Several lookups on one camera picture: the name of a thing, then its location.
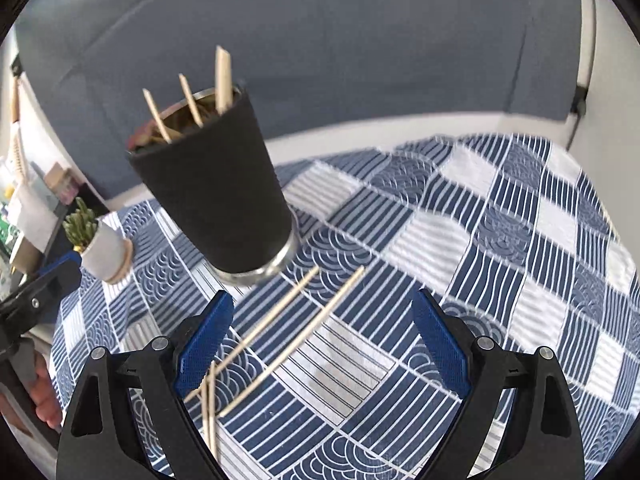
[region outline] hand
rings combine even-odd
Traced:
[[[47,364],[39,352],[34,352],[34,364],[36,380],[29,390],[29,395],[36,405],[36,415],[42,422],[46,422],[50,428],[55,428],[62,422],[62,410],[56,398],[56,393],[51,384],[51,378],[47,371]],[[30,434],[25,425],[11,407],[5,396],[0,394],[0,413],[6,420],[26,434]]]

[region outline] tablecloth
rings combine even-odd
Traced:
[[[113,286],[84,272],[62,302],[50,373],[64,408],[91,348],[141,348],[226,288],[236,311],[220,359],[318,264],[304,293],[218,377],[220,409],[362,265],[327,322],[218,421],[231,479],[415,477],[460,405],[412,323],[412,294],[423,286],[476,335],[556,351],[586,477],[597,473],[640,410],[640,288],[592,184],[564,149],[519,134],[433,137],[276,173],[303,243],[284,272],[251,289],[219,283],[158,202],[104,219],[133,240],[133,267]],[[502,396],[473,472],[490,465],[512,396]],[[140,392],[132,401],[154,467],[168,472]],[[200,427],[199,400],[187,407]]]

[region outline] silver screw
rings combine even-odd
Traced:
[[[550,360],[554,358],[554,351],[551,348],[543,346],[540,349],[540,355],[542,355],[543,358]]]
[[[165,337],[158,337],[151,343],[151,348],[154,350],[164,350],[169,346],[169,340]]]
[[[491,350],[494,347],[494,340],[489,337],[479,337],[478,346],[482,350]]]
[[[91,351],[91,359],[102,359],[104,357],[104,348],[101,346],[98,346],[98,348],[94,348]]]

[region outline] green plant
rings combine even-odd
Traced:
[[[76,203],[78,210],[66,216],[62,227],[65,229],[66,237],[74,245],[74,250],[81,253],[94,239],[98,222],[95,213],[86,206],[84,200],[76,197]]]

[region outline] table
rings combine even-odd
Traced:
[[[133,240],[133,269],[113,286],[83,273],[62,302],[50,372],[63,407],[92,347],[141,348],[226,288],[236,312],[220,359],[318,264],[304,293],[218,377],[221,409],[362,265],[365,275],[331,318],[218,421],[231,479],[420,471],[460,405],[413,326],[410,301],[423,286],[476,335],[507,349],[556,351],[586,477],[597,473],[640,410],[640,288],[593,186],[562,148],[516,134],[434,137],[276,173],[303,244],[281,275],[251,289],[219,283],[158,202],[104,219]],[[144,400],[139,392],[132,400],[152,463],[168,472]],[[511,400],[505,392],[474,472],[489,467]],[[187,408],[200,427],[199,400]]]

